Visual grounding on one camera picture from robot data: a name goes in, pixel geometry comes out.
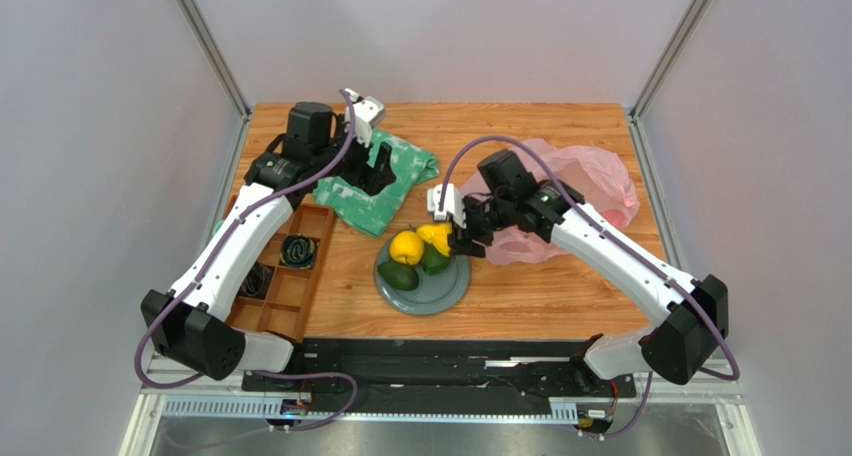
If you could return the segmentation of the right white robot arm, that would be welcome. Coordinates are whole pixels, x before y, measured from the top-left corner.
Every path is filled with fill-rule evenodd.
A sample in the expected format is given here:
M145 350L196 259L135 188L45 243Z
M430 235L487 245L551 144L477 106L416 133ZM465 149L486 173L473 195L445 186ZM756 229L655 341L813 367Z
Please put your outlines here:
M728 334L728 289L662 261L607 222L583 196L552 177L537 181L519 156L501 150L480 162L488 191L465 195L448 181L430 189L427 208L449 222L454 255L482 258L496 232L516 228L580 258L642 311L647 327L589 338L572 361L589 381L654 372L687 384Z

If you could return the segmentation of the green lime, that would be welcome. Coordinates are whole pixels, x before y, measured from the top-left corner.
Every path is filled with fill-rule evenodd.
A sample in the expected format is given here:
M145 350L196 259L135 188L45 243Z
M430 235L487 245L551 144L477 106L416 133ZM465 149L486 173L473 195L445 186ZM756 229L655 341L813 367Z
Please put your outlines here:
M452 263L453 258L443 255L435 246L427 243L424 246L420 267L429 276L442 274Z

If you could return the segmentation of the yellow fake fruit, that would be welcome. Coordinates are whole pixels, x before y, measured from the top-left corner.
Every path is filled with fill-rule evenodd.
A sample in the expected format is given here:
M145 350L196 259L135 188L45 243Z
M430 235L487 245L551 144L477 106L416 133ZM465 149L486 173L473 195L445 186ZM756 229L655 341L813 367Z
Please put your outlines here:
M419 226L415 232L425 242L433 246L445 257L451 256L448 238L452 234L453 225L450 222L439 222Z

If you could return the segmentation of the dark green avocado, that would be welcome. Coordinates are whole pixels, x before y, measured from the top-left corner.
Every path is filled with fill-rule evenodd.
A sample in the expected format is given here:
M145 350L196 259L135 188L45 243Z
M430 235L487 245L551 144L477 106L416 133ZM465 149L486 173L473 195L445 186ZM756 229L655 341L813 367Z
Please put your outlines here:
M377 271L383 281L396 290L413 291L420 283L419 275L413 267L394 260L380 263Z

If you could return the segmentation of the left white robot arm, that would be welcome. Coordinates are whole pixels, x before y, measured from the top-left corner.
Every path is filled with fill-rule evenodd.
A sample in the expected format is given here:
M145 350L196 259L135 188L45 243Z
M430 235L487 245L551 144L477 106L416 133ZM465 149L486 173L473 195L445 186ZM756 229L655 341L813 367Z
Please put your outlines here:
M147 330L138 350L155 353L220 381L235 371L281 373L294 342L268 332L240 330L227 319L238 290L276 231L325 177L340 176L375 189L391 148L383 143L369 160L374 129L385 118L383 103L349 89L346 109L336 113L317 102L298 102L285 132L256 157L237 199L218 231L166 292L151 290L141 313Z

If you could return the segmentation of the pink plastic bag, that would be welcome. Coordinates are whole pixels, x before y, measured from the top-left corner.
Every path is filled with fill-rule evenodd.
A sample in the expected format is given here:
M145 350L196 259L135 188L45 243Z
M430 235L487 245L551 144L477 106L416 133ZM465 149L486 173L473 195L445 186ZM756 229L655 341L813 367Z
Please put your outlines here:
M617 154L592 146L557 147L543 139L529 139L524 144L614 227L623 229L636 217L640 209L636 187ZM511 227L494 234L493 244L486 248L486 259L494 265L538 264L566 253L534 234Z

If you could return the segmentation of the yellow lemon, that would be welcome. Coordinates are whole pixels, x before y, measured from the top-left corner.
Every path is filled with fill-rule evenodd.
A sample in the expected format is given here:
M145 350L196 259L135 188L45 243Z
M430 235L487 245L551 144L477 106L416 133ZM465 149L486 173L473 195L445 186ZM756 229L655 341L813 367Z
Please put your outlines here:
M388 251L393 261L406 266L416 266L424 255L425 242L415 231L406 230L390 241Z

